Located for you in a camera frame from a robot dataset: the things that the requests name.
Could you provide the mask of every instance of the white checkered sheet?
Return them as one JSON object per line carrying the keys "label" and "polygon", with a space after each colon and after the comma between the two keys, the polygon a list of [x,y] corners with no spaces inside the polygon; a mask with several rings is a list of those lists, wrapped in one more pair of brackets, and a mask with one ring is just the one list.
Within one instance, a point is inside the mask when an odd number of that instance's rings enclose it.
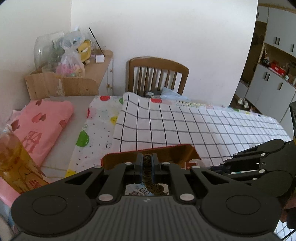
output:
{"label": "white checkered sheet", "polygon": [[157,104],[130,92],[123,101],[113,153],[191,144],[205,163],[216,166],[234,153],[269,140],[291,140],[271,117]]}

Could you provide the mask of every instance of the tissue box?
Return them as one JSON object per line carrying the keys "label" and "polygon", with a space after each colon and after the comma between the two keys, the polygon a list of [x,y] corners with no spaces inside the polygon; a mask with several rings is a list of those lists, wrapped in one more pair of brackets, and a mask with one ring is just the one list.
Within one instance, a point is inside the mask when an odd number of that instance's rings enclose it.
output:
{"label": "tissue box", "polygon": [[96,55],[96,63],[103,63],[105,61],[104,55]]}

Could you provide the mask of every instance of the yellow bottle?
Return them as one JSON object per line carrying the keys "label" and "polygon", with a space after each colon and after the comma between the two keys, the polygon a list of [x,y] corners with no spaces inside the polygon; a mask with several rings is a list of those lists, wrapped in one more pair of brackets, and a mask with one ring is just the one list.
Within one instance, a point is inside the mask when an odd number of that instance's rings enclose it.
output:
{"label": "yellow bottle", "polygon": [[10,125],[0,129],[0,176],[20,194],[48,184]]}

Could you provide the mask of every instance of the plastic bag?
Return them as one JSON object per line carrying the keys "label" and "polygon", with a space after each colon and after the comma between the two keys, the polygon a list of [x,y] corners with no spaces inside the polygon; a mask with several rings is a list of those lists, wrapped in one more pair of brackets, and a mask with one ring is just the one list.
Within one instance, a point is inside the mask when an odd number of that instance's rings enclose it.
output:
{"label": "plastic bag", "polygon": [[65,53],[56,68],[56,74],[68,77],[84,77],[85,69],[77,48],[83,43],[84,36],[80,31],[67,34],[62,42]]}
{"label": "plastic bag", "polygon": [[160,98],[168,100],[190,101],[190,99],[188,99],[186,96],[182,96],[166,87],[163,87]]}

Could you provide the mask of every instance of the incense stick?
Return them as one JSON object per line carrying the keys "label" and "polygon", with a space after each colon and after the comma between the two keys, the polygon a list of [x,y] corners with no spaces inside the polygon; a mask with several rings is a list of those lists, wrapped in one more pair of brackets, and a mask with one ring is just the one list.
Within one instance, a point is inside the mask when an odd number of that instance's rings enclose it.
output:
{"label": "incense stick", "polygon": [[103,53],[103,50],[101,49],[101,47],[100,47],[100,45],[99,45],[98,41],[96,40],[96,37],[94,36],[94,34],[93,34],[93,32],[92,32],[91,28],[89,28],[89,30],[91,31],[91,34],[93,35],[93,37],[94,37],[94,40],[96,41],[96,43],[97,43],[97,45],[98,45],[98,47],[99,47],[100,51],[101,51],[101,52],[102,52],[102,54],[105,56],[105,54]]}

